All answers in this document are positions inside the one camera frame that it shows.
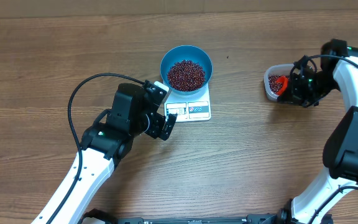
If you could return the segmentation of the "red adzuki beans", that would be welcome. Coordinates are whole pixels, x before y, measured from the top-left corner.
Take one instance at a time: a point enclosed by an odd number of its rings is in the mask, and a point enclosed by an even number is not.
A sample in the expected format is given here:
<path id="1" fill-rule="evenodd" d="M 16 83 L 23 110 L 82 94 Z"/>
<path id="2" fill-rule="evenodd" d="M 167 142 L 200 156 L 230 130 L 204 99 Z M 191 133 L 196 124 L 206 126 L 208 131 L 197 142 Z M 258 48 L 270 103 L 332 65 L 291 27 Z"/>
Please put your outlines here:
<path id="1" fill-rule="evenodd" d="M 171 87 L 178 91 L 195 91 L 200 89 L 206 80 L 206 73 L 199 63 L 182 60 L 175 63 L 167 73 Z"/>

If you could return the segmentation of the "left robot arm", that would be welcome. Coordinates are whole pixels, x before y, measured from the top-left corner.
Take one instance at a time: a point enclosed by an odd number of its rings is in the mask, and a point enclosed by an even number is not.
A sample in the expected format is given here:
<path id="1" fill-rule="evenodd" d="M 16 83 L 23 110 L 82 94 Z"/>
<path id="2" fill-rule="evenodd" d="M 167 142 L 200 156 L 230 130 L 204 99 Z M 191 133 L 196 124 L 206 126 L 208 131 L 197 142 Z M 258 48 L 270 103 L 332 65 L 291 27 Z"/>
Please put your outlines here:
<path id="1" fill-rule="evenodd" d="M 112 107 L 83 133 L 70 170 L 34 223 L 78 223 L 100 186 L 131 150 L 135 137 L 145 133 L 167 140 L 177 117 L 157 110 L 169 93 L 160 82 L 120 84 Z"/>

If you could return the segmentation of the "red measuring scoop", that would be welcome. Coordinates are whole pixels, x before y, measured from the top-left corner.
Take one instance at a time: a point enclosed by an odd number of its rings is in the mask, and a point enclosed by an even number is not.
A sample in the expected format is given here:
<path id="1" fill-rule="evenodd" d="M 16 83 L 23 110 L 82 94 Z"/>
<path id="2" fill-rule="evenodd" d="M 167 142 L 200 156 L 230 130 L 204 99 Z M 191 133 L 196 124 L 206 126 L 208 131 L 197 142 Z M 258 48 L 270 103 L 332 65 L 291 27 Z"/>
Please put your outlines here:
<path id="1" fill-rule="evenodd" d="M 288 87 L 288 77 L 286 76 L 280 76 L 279 78 L 277 78 L 275 83 L 279 83 L 282 85 L 281 89 L 279 89 L 276 94 L 277 95 L 282 95 L 284 93 L 284 91 L 287 89 Z"/>

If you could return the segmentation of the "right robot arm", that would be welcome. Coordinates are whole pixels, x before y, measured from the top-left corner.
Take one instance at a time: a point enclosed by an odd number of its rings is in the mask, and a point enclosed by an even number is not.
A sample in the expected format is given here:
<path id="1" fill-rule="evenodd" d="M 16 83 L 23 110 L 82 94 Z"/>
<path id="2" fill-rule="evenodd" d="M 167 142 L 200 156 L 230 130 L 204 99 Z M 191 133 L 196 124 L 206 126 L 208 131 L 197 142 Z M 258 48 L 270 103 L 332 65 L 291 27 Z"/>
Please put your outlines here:
<path id="1" fill-rule="evenodd" d="M 316 57 L 321 61 L 318 67 Z M 276 101 L 307 108 L 338 90 L 346 113 L 324 145 L 323 170 L 270 223 L 332 223 L 327 212 L 358 191 L 358 48 L 332 39 L 316 57 L 305 55 L 294 62 Z"/>

